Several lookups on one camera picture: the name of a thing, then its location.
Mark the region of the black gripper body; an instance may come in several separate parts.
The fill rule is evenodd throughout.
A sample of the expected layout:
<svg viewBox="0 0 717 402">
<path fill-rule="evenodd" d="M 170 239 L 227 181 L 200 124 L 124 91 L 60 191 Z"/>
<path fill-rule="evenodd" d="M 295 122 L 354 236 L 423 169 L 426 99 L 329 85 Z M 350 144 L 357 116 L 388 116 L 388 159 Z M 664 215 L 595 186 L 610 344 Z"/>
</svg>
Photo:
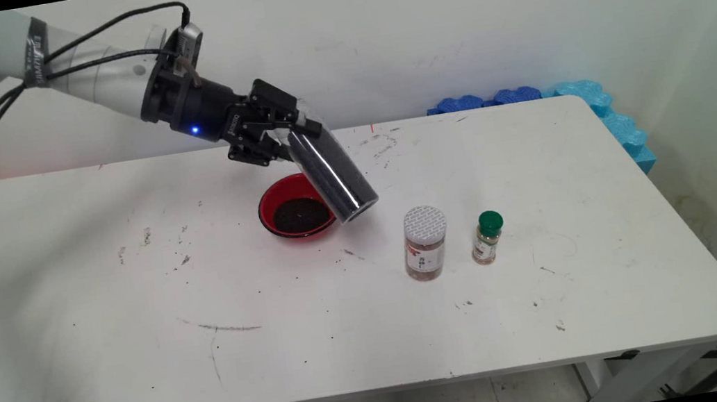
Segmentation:
<svg viewBox="0 0 717 402">
<path fill-rule="evenodd" d="M 237 142 L 247 132 L 244 123 L 259 123 L 261 111 L 230 87 L 174 72 L 173 59 L 154 64 L 144 91 L 141 119 L 169 124 L 171 131 L 209 142 Z"/>
</svg>

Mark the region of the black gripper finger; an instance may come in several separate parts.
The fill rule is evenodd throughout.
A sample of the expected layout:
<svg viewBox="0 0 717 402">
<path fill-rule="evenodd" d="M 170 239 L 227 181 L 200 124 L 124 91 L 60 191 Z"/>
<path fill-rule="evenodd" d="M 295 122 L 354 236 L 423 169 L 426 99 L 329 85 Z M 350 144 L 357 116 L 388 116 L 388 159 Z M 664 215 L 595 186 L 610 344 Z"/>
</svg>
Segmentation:
<svg viewBox="0 0 717 402">
<path fill-rule="evenodd" d="M 225 140 L 229 143 L 228 158 L 234 162 L 266 167 L 276 160 L 292 161 L 287 145 L 277 141 L 266 132 L 259 135 L 255 133 L 227 135 Z"/>
<path fill-rule="evenodd" d="M 255 80 L 246 100 L 251 115 L 247 118 L 247 126 L 252 131 L 273 131 L 288 129 L 312 140 L 318 139 L 324 126 L 306 116 L 298 109 L 295 96 L 264 81 Z"/>
</svg>

